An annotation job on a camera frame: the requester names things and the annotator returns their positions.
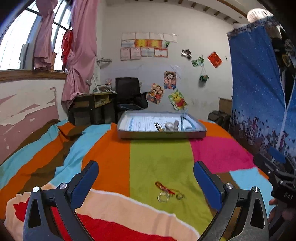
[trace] colorful blanket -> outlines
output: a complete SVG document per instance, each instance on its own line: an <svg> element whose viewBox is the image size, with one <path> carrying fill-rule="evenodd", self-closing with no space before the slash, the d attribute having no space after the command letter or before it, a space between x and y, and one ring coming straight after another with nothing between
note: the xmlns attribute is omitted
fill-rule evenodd
<svg viewBox="0 0 296 241"><path fill-rule="evenodd" d="M53 124L0 166L0 219L21 241L32 188L69 182L90 160L99 164L99 175L76 212L95 240L196 241L215 215L193 176L199 160L223 182L248 190L258 186L269 212L271 185L254 166L253 156L218 125L203 124L207 136L202 140L121 140L115 124ZM185 197L159 203L156 181ZM53 213L63 239L71 240L57 210Z"/></svg>

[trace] wooden window sill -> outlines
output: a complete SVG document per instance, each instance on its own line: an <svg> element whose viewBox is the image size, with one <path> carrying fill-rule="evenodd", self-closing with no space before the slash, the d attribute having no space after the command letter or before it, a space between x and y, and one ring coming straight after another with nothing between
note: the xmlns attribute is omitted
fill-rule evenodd
<svg viewBox="0 0 296 241"><path fill-rule="evenodd" d="M0 83L16 80L65 80L66 78L67 73L63 72L20 69L0 70Z"/></svg>

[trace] screw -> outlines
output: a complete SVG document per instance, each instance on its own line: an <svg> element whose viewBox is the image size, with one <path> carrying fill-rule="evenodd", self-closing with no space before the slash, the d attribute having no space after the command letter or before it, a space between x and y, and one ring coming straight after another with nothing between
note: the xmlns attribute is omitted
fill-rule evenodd
<svg viewBox="0 0 296 241"><path fill-rule="evenodd" d="M258 187L253 187L254 192L259 192L259 188Z"/></svg>
<svg viewBox="0 0 296 241"><path fill-rule="evenodd" d="M39 191L39 187L34 187L33 188L33 192L38 192Z"/></svg>
<svg viewBox="0 0 296 241"><path fill-rule="evenodd" d="M233 185L231 183L226 183L225 186L228 189L232 189L233 188Z"/></svg>
<svg viewBox="0 0 296 241"><path fill-rule="evenodd" d="M67 183L61 183L59 187L60 189L65 189L67 187Z"/></svg>

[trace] chair backrest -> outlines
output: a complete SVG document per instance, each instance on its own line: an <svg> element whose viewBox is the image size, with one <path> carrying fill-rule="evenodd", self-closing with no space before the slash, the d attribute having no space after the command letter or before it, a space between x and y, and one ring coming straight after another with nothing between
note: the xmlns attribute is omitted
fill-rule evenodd
<svg viewBox="0 0 296 241"><path fill-rule="evenodd" d="M116 78L115 88L117 92L117 99L119 100L132 99L136 95L141 94L138 78Z"/></svg>

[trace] tray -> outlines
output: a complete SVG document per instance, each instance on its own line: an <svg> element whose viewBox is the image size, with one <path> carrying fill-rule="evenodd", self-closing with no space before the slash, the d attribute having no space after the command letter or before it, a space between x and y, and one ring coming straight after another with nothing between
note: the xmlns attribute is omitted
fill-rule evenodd
<svg viewBox="0 0 296 241"><path fill-rule="evenodd" d="M206 127L179 112L125 111L117 124L121 139L204 138Z"/></svg>

